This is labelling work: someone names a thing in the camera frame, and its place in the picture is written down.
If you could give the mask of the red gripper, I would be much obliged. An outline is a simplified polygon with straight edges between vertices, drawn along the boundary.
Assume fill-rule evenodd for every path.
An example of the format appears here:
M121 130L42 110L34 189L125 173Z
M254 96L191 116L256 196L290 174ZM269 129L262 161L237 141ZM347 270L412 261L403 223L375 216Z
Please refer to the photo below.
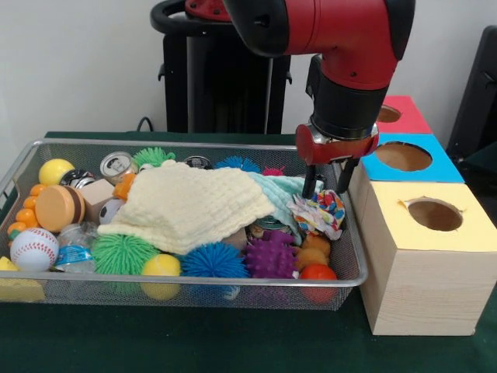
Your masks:
M303 198L312 198L317 182L316 165L348 159L337 183L336 193L345 193L358 159L374 152L379 142L379 131L375 124L369 136L359 140L327 138L313 124L301 124L296 129L295 143L298 155L307 165L302 190Z

